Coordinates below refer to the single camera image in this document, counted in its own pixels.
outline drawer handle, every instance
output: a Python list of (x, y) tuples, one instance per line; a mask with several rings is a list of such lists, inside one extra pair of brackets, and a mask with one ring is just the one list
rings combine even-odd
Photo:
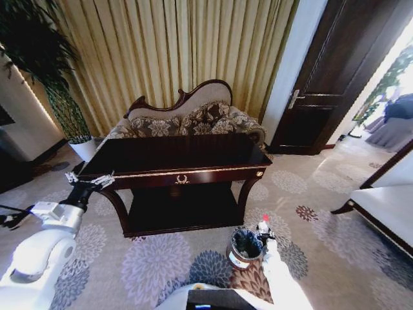
[(175, 184), (188, 184), (188, 178), (183, 175), (183, 180), (180, 180), (180, 175), (177, 175)]

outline white wall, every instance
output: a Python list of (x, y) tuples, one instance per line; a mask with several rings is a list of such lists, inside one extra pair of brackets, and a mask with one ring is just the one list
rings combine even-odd
[(327, 0), (300, 0), (298, 4), (262, 122), (267, 129), (265, 143), (268, 145), (276, 133), (326, 3)]
[(348, 134), (346, 132), (348, 126), (350, 125), (353, 117), (357, 114), (358, 110), (367, 100), (371, 92), (375, 89), (377, 84), (380, 82), (381, 78), (385, 75), (387, 70), (391, 67), (396, 58), (400, 55), (400, 52), (406, 47), (406, 44), (411, 40), (413, 33), (413, 19), (406, 26), (404, 31), (401, 33), (397, 41), (394, 43), (393, 47), (390, 49), (384, 60), (381, 62), (380, 66), (374, 72), (373, 76), (370, 78), (365, 88), (361, 91), (358, 98), (355, 100), (350, 110), (348, 110), (346, 116), (343, 118), (341, 123), (338, 125), (336, 131), (331, 135), (327, 144), (335, 144), (342, 134)]
[(384, 173), (373, 187), (413, 184), (413, 151)]
[[(5, 57), (0, 57), (3, 67)], [(14, 124), (1, 127), (11, 143), (1, 140), (2, 147), (8, 150), (14, 147), (21, 159), (30, 161), (63, 139), (61, 131), (53, 124), (30, 87), (21, 81), (22, 75), (12, 69), (11, 79), (8, 72), (0, 70), (0, 104), (15, 121)]]

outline dark wooden door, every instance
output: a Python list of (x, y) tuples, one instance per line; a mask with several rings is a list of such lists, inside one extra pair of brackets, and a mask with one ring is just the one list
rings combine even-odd
[(412, 15), (412, 0), (329, 0), (269, 151), (320, 153)]

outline chair arm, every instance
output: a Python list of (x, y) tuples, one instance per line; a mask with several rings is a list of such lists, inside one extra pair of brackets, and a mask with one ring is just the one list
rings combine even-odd
[(229, 119), (237, 125), (237, 132), (246, 133), (252, 141), (261, 146), (265, 140), (267, 133), (265, 128), (261, 126), (256, 119), (250, 117), (248, 114), (241, 112), (235, 107), (230, 108)]

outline table drawer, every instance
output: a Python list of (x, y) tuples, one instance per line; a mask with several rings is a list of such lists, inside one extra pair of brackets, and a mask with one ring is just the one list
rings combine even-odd
[(128, 189), (131, 187), (157, 187), (246, 180), (261, 178), (264, 171), (265, 168), (255, 167), (248, 169), (233, 168), (166, 172), (127, 177), (115, 176), (115, 182), (111, 185), (111, 188)]

